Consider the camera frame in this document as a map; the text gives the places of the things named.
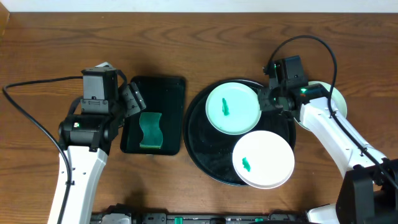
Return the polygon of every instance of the black circular tray rim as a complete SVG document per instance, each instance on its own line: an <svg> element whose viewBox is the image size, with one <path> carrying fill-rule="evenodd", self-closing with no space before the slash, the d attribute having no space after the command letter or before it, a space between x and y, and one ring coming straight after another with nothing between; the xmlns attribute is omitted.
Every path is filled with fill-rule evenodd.
<svg viewBox="0 0 398 224"><path fill-rule="evenodd" d="M249 80L249 79L245 79L245 78L230 78L230 79L226 79L226 80L220 80L217 81L211 85L209 85L208 87L204 88L201 92L199 92L194 99L191 101L191 103L188 106L187 112L185 112L185 116L183 119L183 139L184 139L184 145L187 148L188 154L191 157L192 161L195 163L195 165L202 171L204 172L206 175L208 175L209 177L211 177L212 179L215 179L221 183L224 184L228 184L228 185L233 185L233 186L247 186L247 184L235 184L235 183L231 183L231 182L227 182L224 180L221 180L217 177L213 177L211 174L207 173L206 168L198 161L198 159L196 158L194 152L192 151L190 145L189 145L189 139L188 139L188 123L189 123L189 119L191 117L192 111L193 109L196 107L196 105L198 104L198 102L202 99L202 97L206 94L208 94L208 91L213 90L214 88L216 88L217 86L224 84L224 83L228 83L228 82L238 82L238 83L242 83L242 84L251 84L256 85L258 87L264 87L263 84L258 83L254 80ZM291 119L288 122L289 125L289 142L288 144L291 146L292 150L294 151L294 146L295 146L295 142L296 142L296 129L295 129L295 124L294 124L294 120Z"/></svg>

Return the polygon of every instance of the white backdrop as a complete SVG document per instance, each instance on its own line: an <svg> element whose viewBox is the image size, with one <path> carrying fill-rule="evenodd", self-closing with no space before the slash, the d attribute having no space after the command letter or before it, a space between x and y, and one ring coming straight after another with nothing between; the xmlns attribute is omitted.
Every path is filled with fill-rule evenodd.
<svg viewBox="0 0 398 224"><path fill-rule="evenodd" d="M398 12L398 0L0 0L10 12Z"/></svg>

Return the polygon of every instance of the wooden table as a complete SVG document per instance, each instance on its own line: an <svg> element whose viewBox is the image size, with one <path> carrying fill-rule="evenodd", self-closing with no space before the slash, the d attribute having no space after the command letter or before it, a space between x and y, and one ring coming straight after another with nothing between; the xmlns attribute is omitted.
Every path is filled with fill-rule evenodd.
<svg viewBox="0 0 398 224"><path fill-rule="evenodd" d="M0 45L0 85L79 75L108 61L134 75L187 79L185 108L209 84L231 77L267 83L271 52L300 34L327 41L338 61L336 87L348 119L374 147L398 157L397 14L12 13ZM277 57L299 54L311 80L331 82L331 59L313 40L297 40ZM58 125L82 81L11 89L49 131ZM0 97L0 223L46 223L58 173L58 152L31 122ZM272 190L233 187L204 174L183 141L176 156L124 154L114 141L99 180L94 211L125 203L140 211L267 213L336 201L341 175L316 137L297 126L295 171Z"/></svg>

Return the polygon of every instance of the green mark on plate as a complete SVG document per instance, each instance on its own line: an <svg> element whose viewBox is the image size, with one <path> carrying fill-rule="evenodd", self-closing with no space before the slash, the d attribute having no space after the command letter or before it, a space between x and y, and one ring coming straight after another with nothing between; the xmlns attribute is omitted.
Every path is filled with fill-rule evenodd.
<svg viewBox="0 0 398 224"><path fill-rule="evenodd" d="M223 98L223 113L224 113L224 116L229 115L229 109L228 109L228 105L226 104L225 98Z"/></svg>
<svg viewBox="0 0 398 224"><path fill-rule="evenodd" d="M250 172L250 170L251 170L250 164L249 164L248 159L247 159L246 157L242 159L242 164L243 164L243 167L244 167L248 172Z"/></svg>

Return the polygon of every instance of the black round plate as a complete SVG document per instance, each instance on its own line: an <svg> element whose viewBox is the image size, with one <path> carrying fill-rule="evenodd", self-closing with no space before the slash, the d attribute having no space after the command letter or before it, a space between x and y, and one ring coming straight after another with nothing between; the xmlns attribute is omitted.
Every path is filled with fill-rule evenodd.
<svg viewBox="0 0 398 224"><path fill-rule="evenodd" d="M224 134L215 129L207 119L205 105L207 96L217 86L238 82L251 87L255 92L264 87L258 82L245 79L222 80L202 90L191 102L185 114L183 137L187 151L194 163L210 177L230 185L247 185L235 173L232 152L240 135ZM284 138L292 149L295 146L295 125L290 114L261 114L257 125L250 130L272 131Z"/></svg>

